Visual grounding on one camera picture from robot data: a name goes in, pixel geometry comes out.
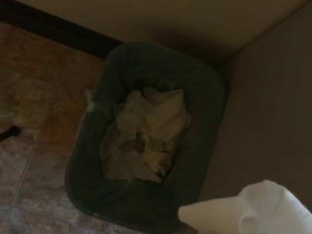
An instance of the wall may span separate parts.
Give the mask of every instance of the wall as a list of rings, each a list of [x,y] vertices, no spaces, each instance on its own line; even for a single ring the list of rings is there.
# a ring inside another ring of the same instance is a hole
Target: wall
[[[312,211],[312,2],[222,67],[231,93],[200,200],[270,179]]]
[[[118,40],[223,61],[308,0],[19,0]]]

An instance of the white cloth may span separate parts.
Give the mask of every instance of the white cloth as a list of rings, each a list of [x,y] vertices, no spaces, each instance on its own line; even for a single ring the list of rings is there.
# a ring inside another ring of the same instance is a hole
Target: white cloth
[[[312,234],[312,215],[286,188],[265,180],[238,196],[180,207],[180,221],[203,234]]]

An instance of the baseboard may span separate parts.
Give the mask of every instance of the baseboard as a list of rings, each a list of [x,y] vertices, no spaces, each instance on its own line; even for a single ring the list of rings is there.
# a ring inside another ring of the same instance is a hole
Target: baseboard
[[[105,59],[122,42],[14,0],[1,0],[1,20]]]

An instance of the dark green trash can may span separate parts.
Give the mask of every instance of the dark green trash can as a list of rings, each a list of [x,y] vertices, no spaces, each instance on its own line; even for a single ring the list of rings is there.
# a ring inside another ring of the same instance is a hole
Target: dark green trash can
[[[113,108],[145,86],[183,89],[191,126],[161,184],[104,180],[99,146],[114,121]],[[144,233],[176,230],[178,208],[197,200],[226,97],[219,75],[193,58],[145,43],[116,48],[104,63],[66,170],[71,202],[87,215]]]

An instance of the tile floor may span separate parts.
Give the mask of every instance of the tile floor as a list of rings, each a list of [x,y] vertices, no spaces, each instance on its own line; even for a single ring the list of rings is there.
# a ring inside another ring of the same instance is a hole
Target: tile floor
[[[80,213],[70,203],[64,171],[103,60],[1,24],[0,233],[135,233]]]

